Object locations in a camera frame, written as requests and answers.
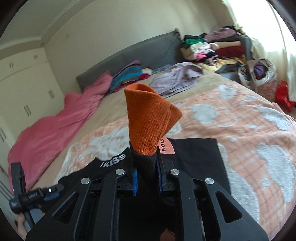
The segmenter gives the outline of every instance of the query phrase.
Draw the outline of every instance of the beige bedsheet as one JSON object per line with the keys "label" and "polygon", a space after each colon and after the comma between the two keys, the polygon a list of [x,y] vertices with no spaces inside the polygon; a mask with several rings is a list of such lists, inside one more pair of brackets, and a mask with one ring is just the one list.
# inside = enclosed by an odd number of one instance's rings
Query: beige bedsheet
{"label": "beige bedsheet", "polygon": [[[149,84],[152,79],[158,74],[152,75],[149,79],[141,81],[141,83]],[[220,84],[231,82],[229,79],[220,76],[216,73],[212,73],[208,70],[204,70],[204,75],[200,77],[194,87],[189,90],[178,93],[174,96],[167,98],[170,102],[176,102],[190,97],[194,94],[202,93],[214,89]],[[69,147],[79,141],[82,137],[88,135],[92,131],[99,127],[105,126],[108,123],[116,121],[127,115],[126,100],[123,90],[113,93],[105,97],[96,112],[88,120],[83,128],[77,133],[71,143],[62,151],[62,153],[52,162],[52,164],[43,173],[39,181],[34,185],[37,187],[46,187],[54,185],[54,181],[62,167],[64,159],[66,157]]]}

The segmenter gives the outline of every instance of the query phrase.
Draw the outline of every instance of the gray headboard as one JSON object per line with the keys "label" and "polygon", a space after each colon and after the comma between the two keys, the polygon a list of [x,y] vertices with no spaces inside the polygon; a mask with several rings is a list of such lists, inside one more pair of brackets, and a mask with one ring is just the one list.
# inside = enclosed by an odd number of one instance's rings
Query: gray headboard
{"label": "gray headboard", "polygon": [[105,71],[111,75],[120,72],[134,60],[140,60],[142,68],[157,69],[166,64],[185,62],[180,47],[182,45],[178,30],[162,34],[127,47],[92,66],[76,77],[81,90],[93,84]]}

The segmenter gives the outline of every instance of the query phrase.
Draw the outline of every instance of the red cloth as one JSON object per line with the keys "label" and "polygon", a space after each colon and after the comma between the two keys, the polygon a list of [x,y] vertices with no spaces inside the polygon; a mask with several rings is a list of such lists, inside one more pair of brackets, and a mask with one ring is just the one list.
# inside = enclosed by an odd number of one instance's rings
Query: red cloth
{"label": "red cloth", "polygon": [[137,82],[139,82],[139,81],[141,81],[141,80],[146,80],[146,79],[150,78],[150,76],[151,76],[151,75],[146,74],[146,73],[145,73],[145,74],[141,74],[140,77],[139,77],[139,79],[137,79],[137,80],[135,80],[135,81],[129,81],[129,82],[127,82],[127,83],[124,83],[124,84],[118,86],[117,88],[115,88],[115,89],[113,90],[113,92],[118,92],[118,91],[122,90],[123,88],[127,87],[128,85],[131,85],[131,84],[133,84],[133,83],[137,83]]}
{"label": "red cloth", "polygon": [[276,89],[276,102],[284,105],[288,111],[292,112],[292,107],[296,104],[296,102],[289,100],[289,90],[288,83],[286,81],[281,81],[281,85]]}
{"label": "red cloth", "polygon": [[241,57],[246,53],[244,46],[232,46],[215,50],[219,57]]}
{"label": "red cloth", "polygon": [[10,164],[21,163],[26,190],[29,191],[96,111],[109,90],[112,79],[109,72],[106,72],[92,86],[86,88],[83,94],[66,94],[62,111],[56,116],[41,118],[22,131],[7,158],[11,188]]}

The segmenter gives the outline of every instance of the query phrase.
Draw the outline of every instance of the pink blanket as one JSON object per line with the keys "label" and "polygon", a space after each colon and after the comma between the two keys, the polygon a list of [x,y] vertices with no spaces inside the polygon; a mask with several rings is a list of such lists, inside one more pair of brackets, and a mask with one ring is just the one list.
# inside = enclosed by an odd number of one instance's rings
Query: pink blanket
{"label": "pink blanket", "polygon": [[25,173],[26,189],[30,190],[96,111],[109,89],[111,80],[112,76],[106,73],[99,84],[89,86],[83,94],[66,94],[65,106],[61,112],[56,116],[41,118],[22,131],[7,158],[11,187],[10,164],[21,162]]}

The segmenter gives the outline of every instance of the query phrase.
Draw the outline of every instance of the bed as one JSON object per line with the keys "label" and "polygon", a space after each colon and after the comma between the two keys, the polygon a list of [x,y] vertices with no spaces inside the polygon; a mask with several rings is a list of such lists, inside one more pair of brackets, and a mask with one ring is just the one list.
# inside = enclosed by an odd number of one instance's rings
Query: bed
{"label": "bed", "polygon": [[[177,31],[145,40],[98,63],[77,81],[83,90],[107,69],[116,74],[135,59],[142,62],[143,68],[152,69],[184,62],[178,52],[180,44]],[[149,84],[158,74],[141,83]],[[167,100],[183,112],[167,136],[217,138],[232,195],[265,229],[270,240],[287,240],[296,219],[294,212],[291,215],[296,204],[295,119],[285,115],[278,105],[208,70],[194,87]],[[55,184],[96,156],[111,159],[129,143],[127,124],[123,90],[104,97],[34,188]]]}

